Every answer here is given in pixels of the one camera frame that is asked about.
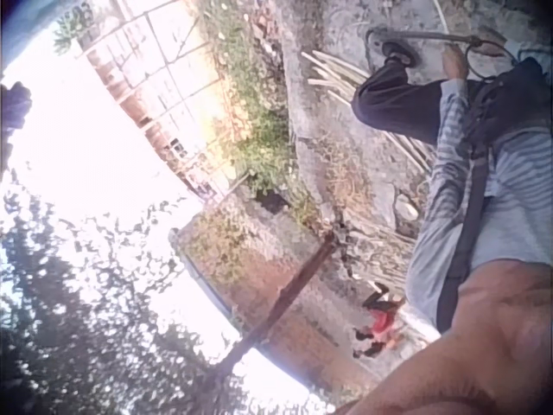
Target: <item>pile of sticks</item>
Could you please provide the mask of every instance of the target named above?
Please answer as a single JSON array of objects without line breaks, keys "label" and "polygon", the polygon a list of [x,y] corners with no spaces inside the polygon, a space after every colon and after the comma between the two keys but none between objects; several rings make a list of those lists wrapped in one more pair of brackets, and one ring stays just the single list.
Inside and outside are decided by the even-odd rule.
[{"label": "pile of sticks", "polygon": [[[314,50],[313,54],[302,52],[302,56],[313,63],[313,70],[320,76],[319,79],[308,79],[308,83],[325,87],[328,95],[344,105],[350,105],[357,87],[371,76],[367,71],[351,63],[318,50]],[[405,154],[420,173],[429,175],[435,159],[433,149],[400,134],[388,131],[382,131],[382,133]]]}]

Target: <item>sky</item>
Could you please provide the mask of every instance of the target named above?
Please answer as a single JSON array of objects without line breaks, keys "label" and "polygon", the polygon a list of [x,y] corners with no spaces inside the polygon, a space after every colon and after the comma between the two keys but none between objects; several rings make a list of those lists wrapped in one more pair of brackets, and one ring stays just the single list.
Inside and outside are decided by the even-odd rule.
[{"label": "sky", "polygon": [[[54,54],[51,29],[30,43],[4,74],[6,86],[20,80],[33,100],[23,130],[10,139],[14,150],[9,166],[32,193],[52,202],[61,218],[80,221],[110,212],[123,227],[132,227],[153,202],[186,195],[88,61],[71,53]],[[183,227],[200,209],[193,198],[182,201],[151,234],[152,249],[167,254],[169,229]],[[154,297],[151,306],[166,321],[182,322],[197,332],[208,358],[224,355],[223,336],[232,342],[239,338],[186,273]],[[245,376],[245,388],[262,403],[318,400],[255,349],[235,372]]]}]

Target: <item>red shirt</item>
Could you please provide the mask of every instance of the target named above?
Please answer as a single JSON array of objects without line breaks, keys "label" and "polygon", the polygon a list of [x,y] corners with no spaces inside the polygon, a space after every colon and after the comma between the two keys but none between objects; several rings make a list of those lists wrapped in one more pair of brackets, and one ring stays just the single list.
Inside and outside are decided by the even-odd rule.
[{"label": "red shirt", "polygon": [[375,318],[375,322],[372,325],[372,333],[375,335],[384,333],[394,323],[394,315],[392,313],[380,310],[369,310],[369,313]]}]

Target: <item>hand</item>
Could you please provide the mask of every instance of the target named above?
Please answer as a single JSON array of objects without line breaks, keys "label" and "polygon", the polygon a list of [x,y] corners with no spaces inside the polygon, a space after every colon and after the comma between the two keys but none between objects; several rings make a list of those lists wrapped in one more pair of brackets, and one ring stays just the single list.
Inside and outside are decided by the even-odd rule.
[{"label": "hand", "polygon": [[[505,46],[505,42],[507,42],[506,38],[502,35],[500,35],[498,32],[493,30],[492,28],[488,28],[487,26],[481,26],[478,29],[478,38],[480,38],[482,41],[489,41],[489,42],[495,42],[501,47]],[[492,45],[490,43],[484,43],[479,48],[472,49],[477,54],[484,54],[486,56],[503,56],[505,51],[502,48],[499,48],[495,45]]]},{"label": "hand", "polygon": [[442,53],[443,71],[449,80],[465,80],[468,76],[468,63],[461,48],[447,43]]}]

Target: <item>window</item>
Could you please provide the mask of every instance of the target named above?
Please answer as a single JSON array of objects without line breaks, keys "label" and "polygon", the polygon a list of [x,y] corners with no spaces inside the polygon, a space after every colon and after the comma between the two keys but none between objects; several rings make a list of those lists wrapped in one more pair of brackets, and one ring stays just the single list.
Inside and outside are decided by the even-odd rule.
[{"label": "window", "polygon": [[182,147],[181,142],[178,140],[178,138],[173,138],[173,140],[170,143],[171,149],[180,157],[180,158],[186,158],[188,155],[188,152],[184,150],[184,147]]}]

